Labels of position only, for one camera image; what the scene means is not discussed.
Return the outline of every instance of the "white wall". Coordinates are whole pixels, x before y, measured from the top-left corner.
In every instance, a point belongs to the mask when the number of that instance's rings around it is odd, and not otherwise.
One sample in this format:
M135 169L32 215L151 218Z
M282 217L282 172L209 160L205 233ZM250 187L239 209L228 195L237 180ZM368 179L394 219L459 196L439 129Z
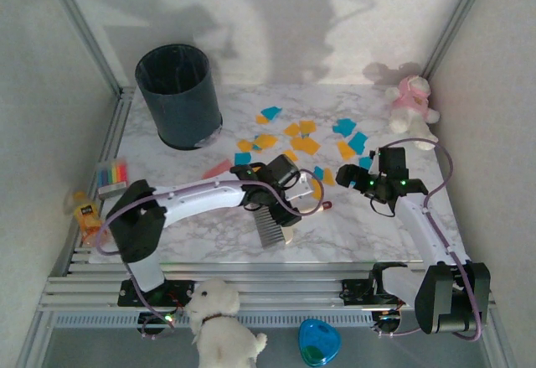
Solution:
M113 97L58 0L0 0L0 366L12 367Z
M195 42L226 83L397 83L425 66L458 0L77 0L116 77Z
M450 197L519 367L536 366L536 2L477 0L432 79L438 136L456 172Z

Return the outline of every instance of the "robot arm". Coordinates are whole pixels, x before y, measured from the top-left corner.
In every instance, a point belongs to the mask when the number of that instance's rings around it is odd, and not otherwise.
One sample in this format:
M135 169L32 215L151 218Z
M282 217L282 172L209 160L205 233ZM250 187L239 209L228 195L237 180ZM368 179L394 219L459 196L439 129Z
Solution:
M373 272L378 288L415 308L419 326L426 333L463 332L476 328L472 306L452 257L463 264L477 300L482 323L486 323L490 274L483 263L471 262L461 243L446 249L428 216L440 232L446 232L431 206L425 208L428 190L420 179L410 179L403 148L380 148L371 152L370 170L347 164L338 170L338 184L352 186L371 202L387 204L404 223L419 250L424 276L400 263L378 263Z
M296 183L288 189L286 185L293 179ZM279 195L286 208L266 186ZM290 201L311 192L305 175L287 156L281 155L267 165L235 166L229 172L193 184L151 188L145 180L136 181L107 218L143 198L155 198L130 208L110 224L121 259L130 268L140 289L147 293L165 282L155 252L165 227L190 215L248 204L267 206L279 225L294 225L301 217L297 209L293 209L295 214L288 211L292 209Z

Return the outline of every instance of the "pink plush toy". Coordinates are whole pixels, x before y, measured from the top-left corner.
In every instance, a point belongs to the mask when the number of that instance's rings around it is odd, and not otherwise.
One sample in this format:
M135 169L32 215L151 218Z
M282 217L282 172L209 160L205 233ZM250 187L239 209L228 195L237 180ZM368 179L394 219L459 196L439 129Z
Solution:
M428 108L430 86L426 79L412 75L403 79L398 88L390 87L385 92L393 102L389 126L394 133L407 132L411 137L421 137L437 142L437 137L430 133L427 123L439 121L439 112ZM422 150L431 150L432 144L415 142Z

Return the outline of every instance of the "white plush dog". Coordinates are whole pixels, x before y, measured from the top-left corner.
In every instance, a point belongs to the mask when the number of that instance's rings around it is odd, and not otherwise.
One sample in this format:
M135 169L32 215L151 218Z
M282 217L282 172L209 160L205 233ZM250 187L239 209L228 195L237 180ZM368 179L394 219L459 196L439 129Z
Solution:
M202 282L185 308L199 352L199 368L250 368L250 359L266 347L266 335L256 337L235 315L238 291L219 278Z
M390 87L385 92L393 102L389 126L394 133L408 132L411 137L430 139L437 142L427 123L439 121L439 112L428 108L430 86L426 79L412 75L403 79L398 88ZM433 144L415 142L415 146L423 150L431 150Z

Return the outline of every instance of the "yellow paper piece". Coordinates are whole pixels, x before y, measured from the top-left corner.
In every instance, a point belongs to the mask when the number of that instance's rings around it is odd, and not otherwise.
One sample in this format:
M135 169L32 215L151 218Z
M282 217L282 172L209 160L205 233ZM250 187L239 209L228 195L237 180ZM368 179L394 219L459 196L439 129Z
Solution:
M320 185L315 179L312 179L312 188L313 188L312 197L315 198L316 200L320 200L320 195L322 193L320 191Z
M293 162L298 161L298 157L294 154L292 150L285 150L283 154L285 154Z
M331 169L324 169L324 179L322 180L322 182L326 185L335 186L335 179L333 179L333 173Z
M314 155L318 149L320 148L320 145L312 140L310 137L304 137L301 140L301 150L307 154Z
M337 143L338 151L341 152L341 156L343 157L343 160L346 161L353 156L356 155L356 153L353 151L351 147L349 147L346 142L340 141Z
M303 139L301 137L294 137L291 140L291 146L294 150L303 150Z
M257 115L255 119L257 123L259 123L260 125L265 125L266 123L270 123L270 121L264 115Z
M300 132L302 135L308 135L317 130L317 125L314 121L300 121Z
M236 143L236 145L242 151L242 153L248 153L253 150L253 143L248 142L247 140L240 140L238 143Z
M300 127L294 122L290 124L283 132L290 137L295 137L298 136L298 133L300 133Z
M256 144L260 148L273 148L274 144L276 143L277 137L272 135L266 135L264 133L262 135L259 135L259 137L253 142L253 144Z

